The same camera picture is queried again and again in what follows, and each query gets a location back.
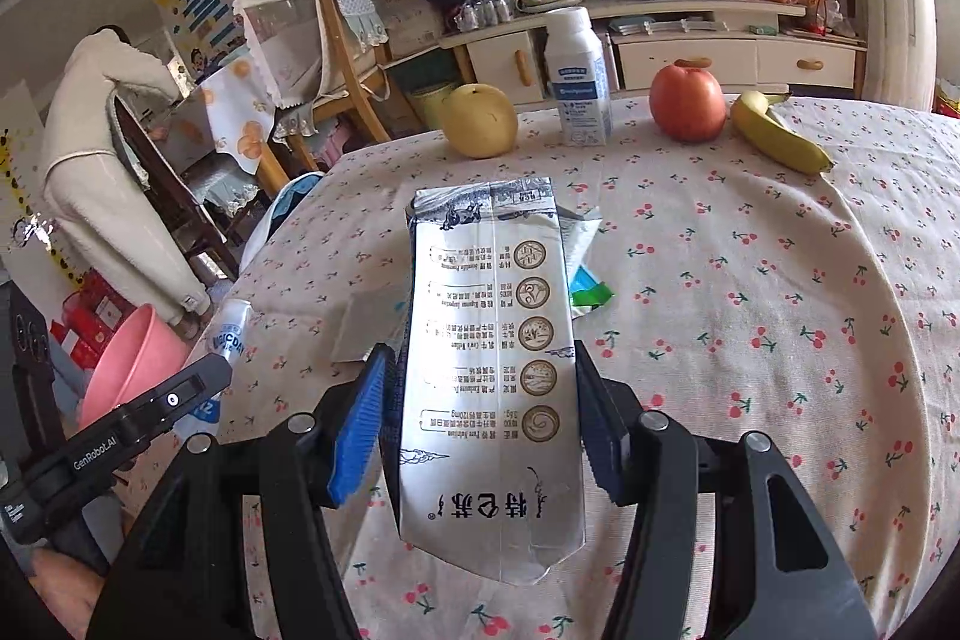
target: white bottle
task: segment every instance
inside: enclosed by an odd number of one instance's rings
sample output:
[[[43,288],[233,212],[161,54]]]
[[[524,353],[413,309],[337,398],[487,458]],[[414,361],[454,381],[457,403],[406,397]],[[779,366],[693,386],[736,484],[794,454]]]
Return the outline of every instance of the white bottle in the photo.
[[[222,301],[216,314],[216,322],[205,338],[206,352],[223,356],[234,369],[245,350],[244,339],[248,332],[253,308],[245,299],[229,298]],[[217,434],[220,429],[220,394],[197,405],[174,424],[174,434],[186,442],[194,434]]]
[[[606,145],[611,135],[610,84],[603,46],[590,27],[587,9],[574,6],[546,13],[547,71],[560,105],[565,145]]]

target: pink plastic basin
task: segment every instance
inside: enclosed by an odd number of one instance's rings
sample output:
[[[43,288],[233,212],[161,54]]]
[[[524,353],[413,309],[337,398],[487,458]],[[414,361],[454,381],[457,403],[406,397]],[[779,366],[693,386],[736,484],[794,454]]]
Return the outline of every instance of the pink plastic basin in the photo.
[[[80,404],[80,429],[155,389],[184,367],[190,347],[145,304],[125,320],[100,357]]]

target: box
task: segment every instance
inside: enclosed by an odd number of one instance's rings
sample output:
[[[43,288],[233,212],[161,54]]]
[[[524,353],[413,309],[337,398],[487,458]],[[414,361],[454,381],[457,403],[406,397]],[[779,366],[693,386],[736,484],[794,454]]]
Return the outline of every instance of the box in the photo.
[[[394,58],[432,47],[443,36],[443,15],[429,1],[378,0],[377,6]]]

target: drawer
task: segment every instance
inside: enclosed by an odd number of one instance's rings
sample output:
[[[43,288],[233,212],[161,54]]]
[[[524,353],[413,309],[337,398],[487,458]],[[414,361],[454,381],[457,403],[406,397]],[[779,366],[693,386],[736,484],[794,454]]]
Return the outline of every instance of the drawer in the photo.
[[[528,31],[494,36],[467,45],[477,82],[505,92],[515,104],[544,100],[533,40]]]
[[[661,68],[678,60],[703,63],[721,85],[757,84],[757,43],[752,39],[633,42],[618,49],[628,91],[646,90]]]
[[[856,51],[816,42],[757,42],[760,82],[852,88]]]

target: banana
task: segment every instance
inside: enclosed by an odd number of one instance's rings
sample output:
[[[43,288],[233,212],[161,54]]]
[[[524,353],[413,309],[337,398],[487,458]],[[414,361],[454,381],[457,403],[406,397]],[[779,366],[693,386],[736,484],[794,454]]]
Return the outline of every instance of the banana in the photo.
[[[744,92],[731,106],[736,129],[764,155],[804,175],[833,169],[833,162],[817,143],[795,134],[768,114],[770,98],[759,91]]]

